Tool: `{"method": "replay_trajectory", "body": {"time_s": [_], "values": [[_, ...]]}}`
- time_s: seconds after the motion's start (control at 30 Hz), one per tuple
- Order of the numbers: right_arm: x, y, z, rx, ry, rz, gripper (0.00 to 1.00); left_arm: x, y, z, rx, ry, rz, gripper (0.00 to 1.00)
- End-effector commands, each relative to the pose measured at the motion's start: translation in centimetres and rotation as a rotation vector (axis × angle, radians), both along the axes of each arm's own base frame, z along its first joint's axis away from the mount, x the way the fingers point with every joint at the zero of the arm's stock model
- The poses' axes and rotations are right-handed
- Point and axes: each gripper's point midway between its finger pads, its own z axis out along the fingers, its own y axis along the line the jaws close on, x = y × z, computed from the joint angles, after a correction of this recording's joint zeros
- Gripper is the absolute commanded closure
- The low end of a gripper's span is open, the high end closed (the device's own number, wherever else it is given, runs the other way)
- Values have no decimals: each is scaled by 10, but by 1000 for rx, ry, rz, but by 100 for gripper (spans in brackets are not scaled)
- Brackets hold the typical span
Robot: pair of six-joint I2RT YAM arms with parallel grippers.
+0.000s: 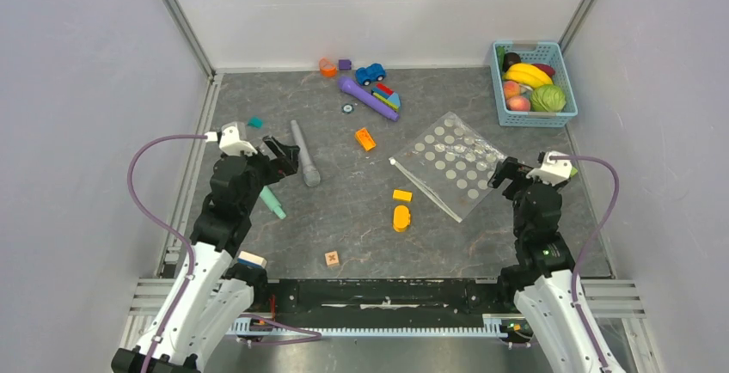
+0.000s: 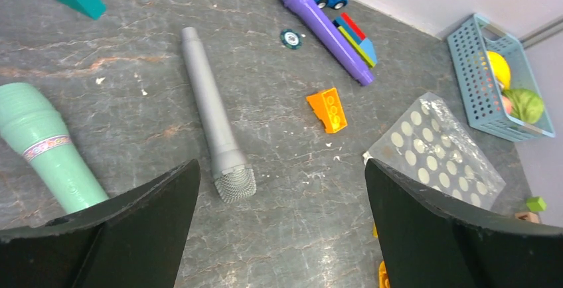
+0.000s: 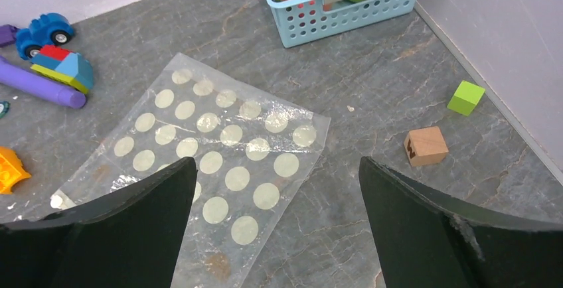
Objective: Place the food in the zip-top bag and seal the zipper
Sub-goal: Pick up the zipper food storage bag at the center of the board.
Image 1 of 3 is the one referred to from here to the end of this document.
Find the clear dotted zip bag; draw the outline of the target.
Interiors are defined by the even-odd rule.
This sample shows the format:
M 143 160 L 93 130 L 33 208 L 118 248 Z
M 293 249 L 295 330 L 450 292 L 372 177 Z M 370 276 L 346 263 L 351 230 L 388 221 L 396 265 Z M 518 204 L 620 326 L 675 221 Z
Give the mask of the clear dotted zip bag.
M 503 160 L 504 153 L 448 112 L 389 162 L 460 223 L 492 191 L 488 182 Z

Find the green cabbage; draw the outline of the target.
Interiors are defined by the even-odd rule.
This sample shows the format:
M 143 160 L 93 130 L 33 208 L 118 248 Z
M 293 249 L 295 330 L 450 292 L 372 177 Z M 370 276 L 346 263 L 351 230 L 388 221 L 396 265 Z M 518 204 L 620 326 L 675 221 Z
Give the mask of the green cabbage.
M 543 85 L 534 89 L 530 95 L 531 110 L 534 112 L 559 113 L 566 104 L 566 94 L 557 85 Z

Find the yellow banana bunch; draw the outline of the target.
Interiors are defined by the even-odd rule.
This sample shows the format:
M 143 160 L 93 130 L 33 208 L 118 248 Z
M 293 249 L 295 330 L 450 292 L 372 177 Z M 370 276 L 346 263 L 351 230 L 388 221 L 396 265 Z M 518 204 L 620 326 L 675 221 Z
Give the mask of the yellow banana bunch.
M 545 85 L 553 85 L 552 78 L 533 64 L 517 63 L 509 67 L 503 75 L 505 81 L 513 81 L 538 89 Z

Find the light blue plastic basket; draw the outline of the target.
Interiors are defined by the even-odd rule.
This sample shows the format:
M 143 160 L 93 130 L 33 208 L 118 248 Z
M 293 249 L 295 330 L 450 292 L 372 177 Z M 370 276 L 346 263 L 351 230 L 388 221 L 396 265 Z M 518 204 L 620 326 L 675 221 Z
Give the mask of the light blue plastic basket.
M 553 85 L 562 88 L 567 97 L 567 104 L 559 113 L 545 112 L 514 112 L 506 108 L 503 91 L 504 71 L 497 68 L 495 47 L 503 46 L 505 53 L 515 52 L 525 64 L 547 64 L 555 69 L 552 77 Z M 573 96 L 567 69 L 564 63 L 562 50 L 559 44 L 549 41 L 538 41 L 533 44 L 518 44 L 515 41 L 497 40 L 493 43 L 490 56 L 490 68 L 493 81 L 493 90 L 497 107 L 499 123 L 502 126 L 526 126 L 526 127 L 563 127 L 569 120 L 578 114 L 576 100 Z M 530 99 L 534 89 L 527 85 L 520 84 L 522 96 Z

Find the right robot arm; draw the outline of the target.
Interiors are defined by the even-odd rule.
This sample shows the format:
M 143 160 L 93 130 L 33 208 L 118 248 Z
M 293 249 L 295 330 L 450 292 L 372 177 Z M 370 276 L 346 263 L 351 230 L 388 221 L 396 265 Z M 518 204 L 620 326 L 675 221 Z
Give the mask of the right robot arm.
M 553 371 L 621 372 L 559 231 L 561 189 L 571 179 L 572 162 L 572 156 L 548 151 L 535 168 L 514 157 L 497 163 L 488 185 L 510 182 L 503 195 L 512 203 L 518 263 L 501 270 L 496 297 L 503 309 L 524 317 Z

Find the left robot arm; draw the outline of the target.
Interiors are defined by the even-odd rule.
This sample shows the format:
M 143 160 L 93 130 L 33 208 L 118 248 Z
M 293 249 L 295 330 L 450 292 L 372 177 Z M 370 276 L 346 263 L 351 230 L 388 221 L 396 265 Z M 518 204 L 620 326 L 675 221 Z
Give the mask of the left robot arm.
M 218 144 L 222 154 L 190 238 L 154 216 L 136 195 L 134 168 L 152 143 L 135 154 L 127 171 L 133 202 L 182 242 L 186 257 L 151 326 L 132 349 L 114 354 L 114 372 L 202 372 L 234 320 L 269 302 L 265 271 L 237 262 L 236 255 L 262 189 L 298 171 L 300 149 L 271 136 L 263 139 L 266 153 L 255 147 L 244 151 L 247 141 L 223 132 L 194 139 Z

